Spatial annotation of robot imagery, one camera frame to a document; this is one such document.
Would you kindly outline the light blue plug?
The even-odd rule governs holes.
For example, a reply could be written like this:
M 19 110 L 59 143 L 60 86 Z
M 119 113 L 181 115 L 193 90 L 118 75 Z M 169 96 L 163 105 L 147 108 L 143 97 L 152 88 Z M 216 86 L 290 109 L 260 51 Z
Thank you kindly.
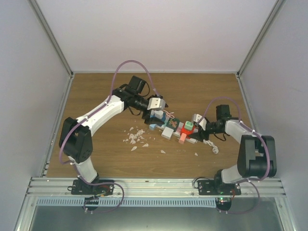
M 161 126 L 160 126 L 160 125 L 157 125 L 157 124 L 150 124 L 150 125 L 149 125 L 149 129 L 150 129 L 150 130 L 155 130 L 156 128 L 161 128 Z

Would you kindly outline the white usb charger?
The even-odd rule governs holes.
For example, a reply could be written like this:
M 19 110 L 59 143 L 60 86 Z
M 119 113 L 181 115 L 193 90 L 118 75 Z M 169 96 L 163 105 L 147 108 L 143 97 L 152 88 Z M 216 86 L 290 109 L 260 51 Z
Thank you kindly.
M 162 119 L 163 116 L 164 116 L 164 111 L 162 111 L 162 110 L 155 110 L 154 116 L 155 116 L 156 118 Z

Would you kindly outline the mint green charger plug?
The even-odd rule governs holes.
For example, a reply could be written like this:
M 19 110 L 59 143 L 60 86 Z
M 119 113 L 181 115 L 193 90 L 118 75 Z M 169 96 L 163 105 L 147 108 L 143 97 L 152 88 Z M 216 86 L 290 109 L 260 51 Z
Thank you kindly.
M 194 127 L 194 124 L 191 121 L 186 121 L 185 124 L 184 124 L 184 128 L 186 130 L 193 130 L 193 127 Z

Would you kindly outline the pink plug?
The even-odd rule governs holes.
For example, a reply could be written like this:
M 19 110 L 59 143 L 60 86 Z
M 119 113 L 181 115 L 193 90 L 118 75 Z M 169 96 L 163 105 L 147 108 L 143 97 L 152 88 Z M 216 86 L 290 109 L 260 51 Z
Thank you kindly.
M 185 140 L 186 140 L 186 137 L 187 137 L 187 134 L 185 133 L 182 133 L 180 138 L 179 138 L 179 143 L 180 144 L 184 144 L 185 143 Z

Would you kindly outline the white grey plug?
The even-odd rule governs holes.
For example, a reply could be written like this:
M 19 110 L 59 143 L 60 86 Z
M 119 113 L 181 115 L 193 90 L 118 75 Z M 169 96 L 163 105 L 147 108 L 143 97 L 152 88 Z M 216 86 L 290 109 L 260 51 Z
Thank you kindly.
M 172 135 L 173 135 L 174 130 L 168 127 L 165 127 L 164 130 L 162 131 L 161 136 L 165 139 L 170 140 Z

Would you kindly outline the dark green cube adapter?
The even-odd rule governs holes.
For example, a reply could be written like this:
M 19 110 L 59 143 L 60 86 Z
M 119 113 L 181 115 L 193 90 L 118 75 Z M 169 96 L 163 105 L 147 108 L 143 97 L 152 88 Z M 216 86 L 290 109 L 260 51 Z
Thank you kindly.
M 170 128 L 173 130 L 173 132 L 176 132 L 178 127 L 179 127 L 179 124 L 180 124 L 180 120 L 177 119 L 177 118 L 170 118 L 167 122 L 167 125 L 166 127 Z

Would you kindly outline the white power strip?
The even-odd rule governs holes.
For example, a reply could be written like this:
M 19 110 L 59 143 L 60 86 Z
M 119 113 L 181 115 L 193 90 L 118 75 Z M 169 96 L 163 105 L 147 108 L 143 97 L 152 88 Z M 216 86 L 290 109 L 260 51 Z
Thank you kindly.
M 189 135 L 197 132 L 198 129 L 196 126 L 188 126 L 188 124 L 191 124 L 191 122 L 186 121 L 183 123 L 178 119 L 169 119 L 163 125 L 150 125 L 150 128 L 157 128 L 161 130 L 161 136 L 165 139 L 170 140 L 172 137 L 176 137 L 180 144 L 184 144 L 185 142 L 197 143 L 198 140 L 190 138 Z

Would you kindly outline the blue cube socket adapter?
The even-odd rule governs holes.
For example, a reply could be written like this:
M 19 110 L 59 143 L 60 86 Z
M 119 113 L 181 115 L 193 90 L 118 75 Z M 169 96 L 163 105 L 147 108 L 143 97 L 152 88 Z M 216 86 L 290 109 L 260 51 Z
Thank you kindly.
M 155 124 L 161 126 L 165 123 L 166 117 L 165 113 L 162 113 L 161 115 L 153 114 L 150 116 L 150 125 Z

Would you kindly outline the red cube socket adapter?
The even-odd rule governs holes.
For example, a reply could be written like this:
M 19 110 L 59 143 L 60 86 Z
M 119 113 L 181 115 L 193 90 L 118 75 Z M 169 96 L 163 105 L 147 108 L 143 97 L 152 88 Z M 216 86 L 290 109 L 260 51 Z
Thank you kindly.
M 182 133 L 185 133 L 185 134 L 187 134 L 186 139 L 189 139 L 189 138 L 188 138 L 188 135 L 191 134 L 191 131 L 192 131 L 192 130 L 186 130 L 186 129 L 184 128 L 184 125 L 183 125 L 182 128 L 181 128 L 181 130 L 180 130 L 180 135 L 181 135 Z

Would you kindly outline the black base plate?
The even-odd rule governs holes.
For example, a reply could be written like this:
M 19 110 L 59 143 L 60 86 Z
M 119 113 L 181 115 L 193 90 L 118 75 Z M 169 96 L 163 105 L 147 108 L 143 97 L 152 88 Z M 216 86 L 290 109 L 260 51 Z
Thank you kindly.
M 199 177 L 193 180 L 192 186 L 199 195 L 233 196 L 241 195 L 241 189 L 235 184 L 226 184 L 221 180 Z
M 95 180 L 93 183 L 98 183 L 99 185 L 92 186 L 77 178 L 71 186 L 67 187 L 67 190 L 72 195 L 108 196 L 113 194 L 113 180 Z

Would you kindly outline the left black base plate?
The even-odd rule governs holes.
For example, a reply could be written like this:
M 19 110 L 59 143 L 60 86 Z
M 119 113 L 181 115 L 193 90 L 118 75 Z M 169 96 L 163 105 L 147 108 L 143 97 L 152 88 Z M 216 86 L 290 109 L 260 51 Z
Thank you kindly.
M 77 178 L 71 186 L 67 187 L 67 190 L 72 195 L 108 196 L 113 194 L 113 180 L 95 180 L 93 183 L 98 183 L 99 185 L 92 186 Z

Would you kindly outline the aluminium front rail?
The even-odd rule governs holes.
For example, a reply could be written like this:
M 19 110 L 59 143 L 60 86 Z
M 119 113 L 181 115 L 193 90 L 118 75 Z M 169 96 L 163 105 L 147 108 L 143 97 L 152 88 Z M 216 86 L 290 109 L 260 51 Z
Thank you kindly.
M 27 196 L 71 196 L 67 187 L 73 185 L 73 178 L 32 178 L 29 182 Z M 115 178 L 114 181 L 124 188 L 125 197 L 149 198 L 198 198 L 199 192 L 192 186 L 192 179 L 144 179 Z M 261 197 L 286 197 L 280 179 L 255 181 L 254 185 Z

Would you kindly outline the right aluminium corner post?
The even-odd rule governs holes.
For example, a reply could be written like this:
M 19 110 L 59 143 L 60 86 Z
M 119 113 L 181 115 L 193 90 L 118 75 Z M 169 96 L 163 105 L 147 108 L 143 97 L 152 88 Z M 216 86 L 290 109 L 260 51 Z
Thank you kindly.
M 249 64 L 250 60 L 252 59 L 253 55 L 257 51 L 259 45 L 261 44 L 262 40 L 266 36 L 268 30 L 270 29 L 273 21 L 277 17 L 279 11 L 281 10 L 282 6 L 284 5 L 285 0 L 276 0 L 272 9 L 270 10 L 265 22 L 263 23 L 260 31 L 257 34 L 257 37 L 255 38 L 252 46 L 250 47 L 247 55 L 244 58 L 244 61 L 242 62 L 240 68 L 236 72 L 236 77 L 240 78 L 240 76 L 243 74 L 244 70 L 246 69 L 247 65 Z

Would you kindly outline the aluminium corner post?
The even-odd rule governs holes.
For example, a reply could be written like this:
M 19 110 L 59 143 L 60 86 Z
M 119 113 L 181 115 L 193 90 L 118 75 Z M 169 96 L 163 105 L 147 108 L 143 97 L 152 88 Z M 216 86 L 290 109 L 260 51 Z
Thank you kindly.
M 49 41 L 51 42 L 52 46 L 55 49 L 55 52 L 57 53 L 62 65 L 64 66 L 66 72 L 68 73 L 70 78 L 73 78 L 74 72 L 72 71 L 67 59 L 64 56 L 64 53 L 62 51 L 62 49 L 60 48 L 60 45 L 49 25 L 49 23 L 47 22 L 46 17 L 44 16 L 44 13 L 42 11 L 42 9 L 40 8 L 38 2 L 36 0 L 28 0 L 29 5 L 31 6 L 31 8 L 34 11 L 35 16 L 37 17 L 37 19 L 39 20 L 43 30 L 45 31 Z
M 261 44 L 262 40 L 266 36 L 268 30 L 270 29 L 273 21 L 277 17 L 279 11 L 281 10 L 282 6 L 284 5 L 285 0 L 276 0 L 272 9 L 270 10 L 265 22 L 263 23 L 260 31 L 257 34 L 257 37 L 255 38 L 252 46 L 250 47 L 247 55 L 244 58 L 244 61 L 242 62 L 240 68 L 236 72 L 236 77 L 240 78 L 240 76 L 243 74 L 244 70 L 246 69 L 247 65 L 249 64 L 250 60 L 252 59 L 253 55 L 257 51 L 259 45 Z

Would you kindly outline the left aluminium corner post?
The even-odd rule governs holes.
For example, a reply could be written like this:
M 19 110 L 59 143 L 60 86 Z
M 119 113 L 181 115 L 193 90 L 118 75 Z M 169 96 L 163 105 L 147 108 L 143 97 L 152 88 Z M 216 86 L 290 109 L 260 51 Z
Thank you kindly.
M 39 20 L 43 30 L 45 31 L 49 41 L 51 42 L 52 46 L 55 49 L 55 52 L 57 53 L 62 65 L 64 66 L 66 72 L 68 73 L 70 78 L 73 78 L 74 72 L 72 71 L 67 59 L 64 56 L 64 53 L 62 51 L 62 49 L 60 48 L 60 45 L 49 25 L 49 23 L 47 22 L 46 17 L 44 16 L 44 13 L 42 11 L 42 9 L 40 8 L 38 2 L 36 0 L 28 0 L 29 5 L 31 6 L 31 8 L 34 11 L 35 16 L 37 17 L 37 19 Z

